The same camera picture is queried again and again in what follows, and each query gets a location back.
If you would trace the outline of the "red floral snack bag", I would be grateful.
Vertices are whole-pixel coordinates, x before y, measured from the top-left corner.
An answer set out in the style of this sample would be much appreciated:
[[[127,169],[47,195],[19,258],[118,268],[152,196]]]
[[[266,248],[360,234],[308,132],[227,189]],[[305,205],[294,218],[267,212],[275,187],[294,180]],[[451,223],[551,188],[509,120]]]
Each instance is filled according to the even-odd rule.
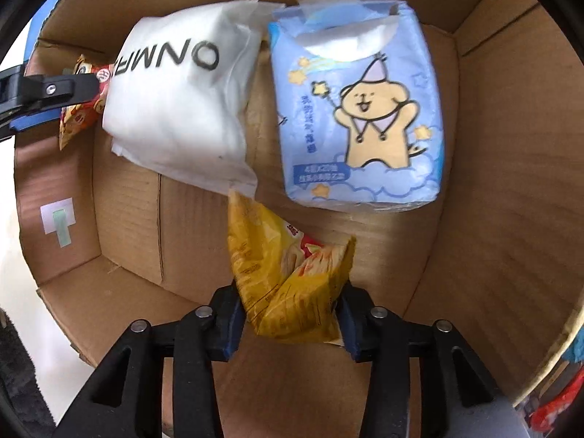
[[[552,431],[561,413],[569,409],[583,387],[583,370],[550,402],[540,406],[530,417],[530,428],[538,432]]]

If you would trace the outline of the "white tissue pack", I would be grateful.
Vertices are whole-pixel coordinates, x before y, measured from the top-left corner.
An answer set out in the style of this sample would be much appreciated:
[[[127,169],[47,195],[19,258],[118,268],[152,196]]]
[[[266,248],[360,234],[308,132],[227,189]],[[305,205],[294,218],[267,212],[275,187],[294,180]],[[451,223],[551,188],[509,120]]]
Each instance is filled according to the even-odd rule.
[[[115,155],[207,191],[254,196],[242,113],[281,7],[235,0],[140,19],[116,58],[103,115]]]

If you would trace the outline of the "yellow snack bag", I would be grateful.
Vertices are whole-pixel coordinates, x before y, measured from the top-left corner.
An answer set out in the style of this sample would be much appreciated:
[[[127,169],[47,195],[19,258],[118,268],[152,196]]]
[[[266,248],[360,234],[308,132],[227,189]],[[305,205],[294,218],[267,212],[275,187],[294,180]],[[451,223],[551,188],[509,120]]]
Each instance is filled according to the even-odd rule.
[[[232,190],[228,252],[256,335],[288,344],[342,343],[335,305],[349,280],[355,237],[323,244]]]

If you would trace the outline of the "orange cartoon snack bag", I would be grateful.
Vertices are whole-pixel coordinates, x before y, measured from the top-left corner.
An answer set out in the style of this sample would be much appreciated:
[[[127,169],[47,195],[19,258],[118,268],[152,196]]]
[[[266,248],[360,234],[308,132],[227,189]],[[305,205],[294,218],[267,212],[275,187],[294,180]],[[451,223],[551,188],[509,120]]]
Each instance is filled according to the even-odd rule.
[[[59,119],[58,146],[60,150],[81,131],[100,122],[105,110],[109,84],[113,75],[113,65],[98,65],[87,59],[84,54],[78,57],[74,74],[91,73],[99,81],[99,91],[89,101],[61,109]]]

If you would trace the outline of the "blue cartoon tissue pack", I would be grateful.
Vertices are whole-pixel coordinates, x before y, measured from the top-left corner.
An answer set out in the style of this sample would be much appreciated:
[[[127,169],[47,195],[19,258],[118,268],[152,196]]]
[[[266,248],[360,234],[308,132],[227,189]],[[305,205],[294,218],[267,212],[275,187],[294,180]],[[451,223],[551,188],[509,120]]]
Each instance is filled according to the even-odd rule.
[[[297,0],[268,26],[287,196],[407,211],[441,190],[445,131],[429,48],[400,0]]]

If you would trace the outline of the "open cardboard box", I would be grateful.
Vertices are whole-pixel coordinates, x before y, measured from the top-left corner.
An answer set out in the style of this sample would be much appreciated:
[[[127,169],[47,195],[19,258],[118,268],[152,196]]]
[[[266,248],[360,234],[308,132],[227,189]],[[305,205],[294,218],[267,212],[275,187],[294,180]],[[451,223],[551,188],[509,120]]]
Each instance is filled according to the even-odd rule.
[[[57,75],[81,54],[109,60],[140,17],[219,1],[60,0],[28,71]],[[262,51],[246,109],[258,197],[319,240],[355,234],[353,286],[407,321],[449,320],[515,408],[583,322],[582,50],[545,0],[407,1],[442,95],[442,194],[401,214],[288,200]],[[60,150],[53,122],[15,141],[24,257],[95,368],[133,321],[179,321],[230,281],[226,200],[132,165],[109,143],[91,128]]]

